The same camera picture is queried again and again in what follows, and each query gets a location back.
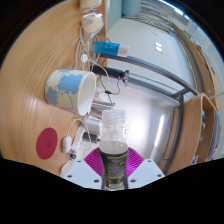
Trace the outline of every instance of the plastic bottle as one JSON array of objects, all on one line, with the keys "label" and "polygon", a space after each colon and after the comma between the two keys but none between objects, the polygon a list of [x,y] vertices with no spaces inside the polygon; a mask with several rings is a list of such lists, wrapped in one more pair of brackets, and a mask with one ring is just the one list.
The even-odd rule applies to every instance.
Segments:
[{"label": "plastic bottle", "polygon": [[100,155],[104,164],[106,190],[123,190],[125,161],[128,143],[124,137],[126,112],[104,110],[102,113],[103,136],[100,139]]},{"label": "plastic bottle", "polygon": [[120,57],[128,56],[129,46],[117,43],[94,42],[90,50],[96,53],[116,55]]}]

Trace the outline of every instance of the bottle label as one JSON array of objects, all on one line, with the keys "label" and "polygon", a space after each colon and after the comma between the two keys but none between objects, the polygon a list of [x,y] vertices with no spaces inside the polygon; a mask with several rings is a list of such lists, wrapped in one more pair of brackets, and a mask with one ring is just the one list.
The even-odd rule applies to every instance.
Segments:
[{"label": "bottle label", "polygon": [[107,154],[100,151],[104,165],[106,188],[116,189],[124,185],[125,162],[128,151],[121,154]]}]

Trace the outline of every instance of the white container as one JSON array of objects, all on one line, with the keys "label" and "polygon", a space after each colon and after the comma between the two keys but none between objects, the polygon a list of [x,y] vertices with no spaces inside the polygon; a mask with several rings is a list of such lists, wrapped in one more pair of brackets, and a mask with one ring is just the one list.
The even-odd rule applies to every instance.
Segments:
[{"label": "white container", "polygon": [[48,78],[45,97],[55,107],[84,116],[91,110],[95,88],[93,72],[60,69]]}]

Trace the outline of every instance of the white device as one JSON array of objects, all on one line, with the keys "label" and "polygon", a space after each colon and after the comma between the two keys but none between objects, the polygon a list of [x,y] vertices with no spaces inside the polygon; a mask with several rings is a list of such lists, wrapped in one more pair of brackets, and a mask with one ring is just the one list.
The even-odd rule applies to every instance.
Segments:
[{"label": "white device", "polygon": [[[63,179],[84,188],[104,190],[102,178],[84,161],[75,160],[66,163],[61,170]],[[144,187],[165,177],[152,159],[145,159],[127,178],[128,189]]]}]

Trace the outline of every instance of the wooden desk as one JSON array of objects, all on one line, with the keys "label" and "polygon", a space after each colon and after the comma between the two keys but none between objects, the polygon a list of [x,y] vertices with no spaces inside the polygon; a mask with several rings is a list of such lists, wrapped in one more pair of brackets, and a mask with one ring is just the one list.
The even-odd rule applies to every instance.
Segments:
[{"label": "wooden desk", "polygon": [[[96,11],[105,26],[99,35],[106,41],[106,1]],[[62,139],[74,115],[49,105],[45,84],[57,69],[72,69],[83,14],[79,1],[64,1],[49,9],[18,37],[0,71],[0,149],[5,159],[35,165],[55,175],[69,160],[62,152]],[[70,135],[75,137],[79,124]],[[48,160],[39,158],[36,142],[46,128],[54,128],[58,144]]]}]

